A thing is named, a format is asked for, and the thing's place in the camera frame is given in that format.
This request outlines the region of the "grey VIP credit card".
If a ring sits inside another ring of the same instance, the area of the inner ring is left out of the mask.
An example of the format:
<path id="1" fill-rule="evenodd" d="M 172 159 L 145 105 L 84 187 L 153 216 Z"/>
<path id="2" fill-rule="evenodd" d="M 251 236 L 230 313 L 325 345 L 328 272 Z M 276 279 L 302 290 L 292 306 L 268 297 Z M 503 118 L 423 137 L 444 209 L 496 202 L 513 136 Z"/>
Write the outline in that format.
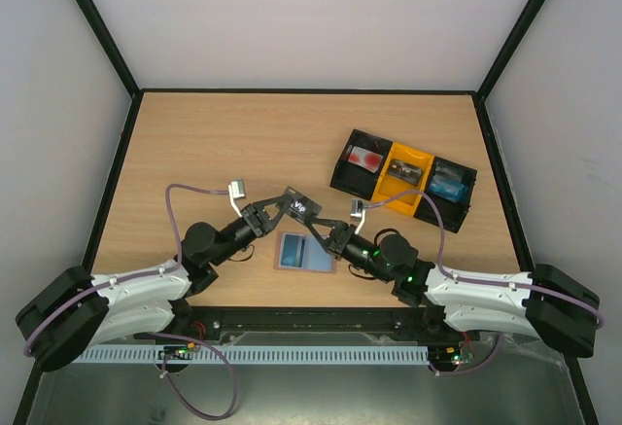
<path id="1" fill-rule="evenodd" d="M 322 210 L 319 203 L 292 187 L 286 187 L 284 194 L 292 198 L 285 214 L 302 225 L 317 217 Z"/>

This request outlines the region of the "blue VIP credit card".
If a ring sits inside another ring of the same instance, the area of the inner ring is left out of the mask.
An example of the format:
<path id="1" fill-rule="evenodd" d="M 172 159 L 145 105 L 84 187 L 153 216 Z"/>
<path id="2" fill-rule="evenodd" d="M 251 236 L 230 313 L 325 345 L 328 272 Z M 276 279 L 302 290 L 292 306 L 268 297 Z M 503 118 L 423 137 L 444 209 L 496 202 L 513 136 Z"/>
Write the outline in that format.
<path id="1" fill-rule="evenodd" d="M 451 202 L 459 202 L 463 199 L 467 186 L 454 182 L 442 182 L 433 180 L 430 184 L 430 192 Z"/>

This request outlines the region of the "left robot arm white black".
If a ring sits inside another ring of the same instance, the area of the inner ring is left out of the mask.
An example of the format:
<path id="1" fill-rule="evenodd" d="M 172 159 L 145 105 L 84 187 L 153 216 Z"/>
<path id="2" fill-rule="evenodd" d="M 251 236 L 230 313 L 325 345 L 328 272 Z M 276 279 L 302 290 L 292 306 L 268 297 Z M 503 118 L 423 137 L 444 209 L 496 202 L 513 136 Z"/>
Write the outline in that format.
<path id="1" fill-rule="evenodd" d="M 271 233 L 293 202 L 282 194 L 252 202 L 221 230 L 198 222 L 177 255 L 121 274 L 64 270 L 16 317 L 23 353 L 43 372 L 72 363 L 93 345 L 142 333 L 177 333 L 190 319 L 188 299 L 216 281 L 216 266 Z"/>

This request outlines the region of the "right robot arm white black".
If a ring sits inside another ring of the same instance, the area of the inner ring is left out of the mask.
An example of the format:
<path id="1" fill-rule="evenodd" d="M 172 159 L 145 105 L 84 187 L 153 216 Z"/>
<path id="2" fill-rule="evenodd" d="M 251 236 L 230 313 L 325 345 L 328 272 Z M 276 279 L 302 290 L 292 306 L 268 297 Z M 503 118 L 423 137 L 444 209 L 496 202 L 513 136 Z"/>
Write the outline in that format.
<path id="1" fill-rule="evenodd" d="M 432 306 L 426 332 L 437 339 L 454 331 L 530 336 L 576 358 L 594 354 L 603 324 L 600 300 L 587 287 L 551 266 L 509 274 L 463 271 L 420 259 L 398 232 L 369 241 L 343 221 L 303 221 L 325 252 L 393 286 L 392 294 L 412 307 Z"/>

